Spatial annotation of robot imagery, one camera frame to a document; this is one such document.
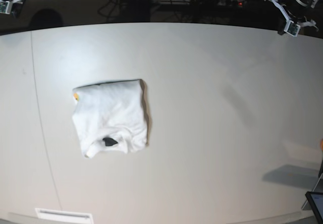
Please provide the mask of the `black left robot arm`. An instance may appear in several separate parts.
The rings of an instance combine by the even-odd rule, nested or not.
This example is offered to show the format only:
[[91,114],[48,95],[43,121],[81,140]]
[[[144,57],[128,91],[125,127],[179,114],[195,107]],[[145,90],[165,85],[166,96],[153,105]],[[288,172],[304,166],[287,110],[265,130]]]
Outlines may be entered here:
[[12,14],[21,25],[174,22],[275,29],[285,17],[305,23],[322,15],[322,0],[23,0]]

